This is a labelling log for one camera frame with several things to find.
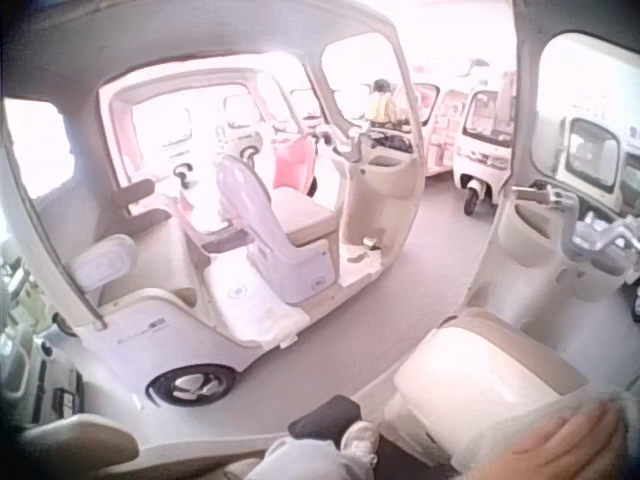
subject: concrete floor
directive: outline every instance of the concrete floor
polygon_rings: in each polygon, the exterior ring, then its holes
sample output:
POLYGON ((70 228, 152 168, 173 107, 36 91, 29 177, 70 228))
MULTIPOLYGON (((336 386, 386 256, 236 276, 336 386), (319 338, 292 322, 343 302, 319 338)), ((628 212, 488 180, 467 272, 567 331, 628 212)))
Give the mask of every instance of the concrete floor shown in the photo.
MULTIPOLYGON (((57 342, 89 382, 89 410, 126 425, 143 448, 180 442, 268 439, 336 394, 354 395, 392 367, 464 296, 488 238, 494 210, 465 217, 465 194, 450 175, 426 181, 405 250, 378 281, 304 331, 285 350, 258 360, 222 401, 143 409, 74 339, 57 342)), ((249 450, 247 445, 241 450, 249 450)))

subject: finger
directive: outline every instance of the finger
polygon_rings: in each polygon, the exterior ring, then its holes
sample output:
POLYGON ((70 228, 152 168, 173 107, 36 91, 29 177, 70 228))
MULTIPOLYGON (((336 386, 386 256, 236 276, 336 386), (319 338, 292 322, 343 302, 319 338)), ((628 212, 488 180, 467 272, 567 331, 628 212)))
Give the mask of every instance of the finger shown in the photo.
POLYGON ((569 421, 567 417, 551 417, 514 442, 511 453, 522 455, 543 447, 569 421))
POLYGON ((555 453, 555 461, 552 461, 561 470, 577 473, 592 461, 592 459, 604 450, 611 442, 620 424, 620 412, 618 408, 611 405, 606 409, 606 413, 600 421, 592 428, 584 431, 581 439, 570 439, 567 443, 559 444, 559 451, 555 453))
POLYGON ((620 423, 609 445, 598 454, 575 480, 604 480, 618 478, 624 462, 626 430, 620 423))
POLYGON ((583 442, 608 412, 608 403, 598 402, 593 407, 582 409, 571 417, 565 426, 547 442, 545 450, 551 454, 549 459, 565 455, 583 442))

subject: sneaker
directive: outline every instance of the sneaker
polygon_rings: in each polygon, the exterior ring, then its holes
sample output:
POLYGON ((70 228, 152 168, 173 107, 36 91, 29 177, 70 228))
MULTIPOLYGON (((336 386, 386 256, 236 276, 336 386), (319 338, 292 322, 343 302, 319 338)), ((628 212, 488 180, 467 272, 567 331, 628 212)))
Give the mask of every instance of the sneaker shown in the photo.
POLYGON ((356 422, 342 437, 340 451, 346 455, 352 455, 372 467, 378 461, 376 450, 380 443, 380 433, 373 423, 356 422))

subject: hubcap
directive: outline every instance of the hubcap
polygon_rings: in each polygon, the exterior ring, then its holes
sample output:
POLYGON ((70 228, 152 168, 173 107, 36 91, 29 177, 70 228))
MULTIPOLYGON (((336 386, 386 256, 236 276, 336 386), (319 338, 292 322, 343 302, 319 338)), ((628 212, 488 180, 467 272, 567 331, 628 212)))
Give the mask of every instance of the hubcap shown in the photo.
POLYGON ((209 397, 222 389, 220 379, 210 373, 195 373, 178 378, 171 390, 173 396, 181 400, 198 400, 201 397, 209 397))

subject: hand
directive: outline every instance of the hand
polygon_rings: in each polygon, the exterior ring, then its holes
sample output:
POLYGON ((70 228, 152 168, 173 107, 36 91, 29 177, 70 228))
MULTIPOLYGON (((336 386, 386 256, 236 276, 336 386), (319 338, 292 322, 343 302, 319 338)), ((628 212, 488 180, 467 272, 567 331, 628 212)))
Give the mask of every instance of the hand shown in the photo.
POLYGON ((626 429, 615 405, 599 402, 571 418, 553 417, 516 441, 469 480, 601 480, 619 478, 626 429))

